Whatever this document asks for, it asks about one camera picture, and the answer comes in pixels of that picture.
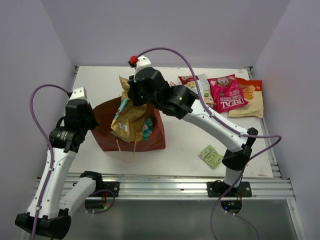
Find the red paper bag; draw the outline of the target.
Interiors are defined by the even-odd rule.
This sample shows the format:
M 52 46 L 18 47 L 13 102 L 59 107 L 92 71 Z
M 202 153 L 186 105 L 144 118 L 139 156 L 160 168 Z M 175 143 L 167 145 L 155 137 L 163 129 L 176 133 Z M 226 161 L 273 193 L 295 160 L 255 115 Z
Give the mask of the red paper bag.
M 96 142 L 104 152 L 148 152 L 166 148 L 165 129 L 158 109 L 146 106 L 146 113 L 151 117 L 153 131 L 146 140 L 125 142 L 111 133 L 111 124 L 116 111 L 121 104 L 121 97 L 117 97 L 99 104 L 93 109 L 96 121 L 99 123 L 91 132 Z

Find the brown kraft chips bag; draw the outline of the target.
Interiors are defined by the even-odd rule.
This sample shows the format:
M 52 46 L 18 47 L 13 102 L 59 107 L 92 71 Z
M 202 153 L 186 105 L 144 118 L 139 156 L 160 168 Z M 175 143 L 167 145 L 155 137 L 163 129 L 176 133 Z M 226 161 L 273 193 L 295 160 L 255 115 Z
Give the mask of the brown kraft chips bag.
M 134 106 L 129 99 L 130 85 L 128 79 L 119 76 L 123 89 L 120 106 L 111 122 L 111 133 L 123 141 L 140 142 L 143 139 L 143 127 L 147 119 L 147 105 Z

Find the teal snack packet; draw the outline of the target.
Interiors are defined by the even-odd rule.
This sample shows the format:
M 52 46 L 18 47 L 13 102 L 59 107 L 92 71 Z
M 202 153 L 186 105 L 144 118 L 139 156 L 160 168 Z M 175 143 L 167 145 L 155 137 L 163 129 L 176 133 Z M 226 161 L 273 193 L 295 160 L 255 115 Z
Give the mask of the teal snack packet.
M 151 117 L 148 117 L 143 124 L 142 139 L 147 140 L 151 136 L 153 130 L 154 130 L 153 120 Z

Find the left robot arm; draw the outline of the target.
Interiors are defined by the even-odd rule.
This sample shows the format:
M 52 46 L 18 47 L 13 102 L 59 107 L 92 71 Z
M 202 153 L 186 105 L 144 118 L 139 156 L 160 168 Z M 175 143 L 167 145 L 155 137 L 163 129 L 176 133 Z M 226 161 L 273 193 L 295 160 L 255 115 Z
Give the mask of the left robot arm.
M 65 116 L 49 134 L 52 148 L 38 189 L 27 211 L 16 216 L 15 225 L 30 234 L 62 240 L 68 233 L 72 215 L 89 196 L 103 193 L 102 175 L 83 172 L 75 186 L 62 196 L 70 166 L 89 130 L 98 126 L 87 100 L 72 99 L 65 106 Z

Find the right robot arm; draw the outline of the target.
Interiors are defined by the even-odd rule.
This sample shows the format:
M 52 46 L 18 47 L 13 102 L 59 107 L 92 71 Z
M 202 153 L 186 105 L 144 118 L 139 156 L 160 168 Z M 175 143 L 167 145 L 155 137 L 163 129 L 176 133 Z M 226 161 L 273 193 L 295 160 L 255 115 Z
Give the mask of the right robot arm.
M 241 190 L 241 176 L 252 154 L 258 131 L 237 127 L 219 113 L 202 105 L 197 93 L 184 85 L 171 86 L 159 70 L 146 67 L 128 80 L 128 97 L 134 106 L 149 104 L 167 116 L 193 124 L 226 147 L 223 192 L 235 196 Z

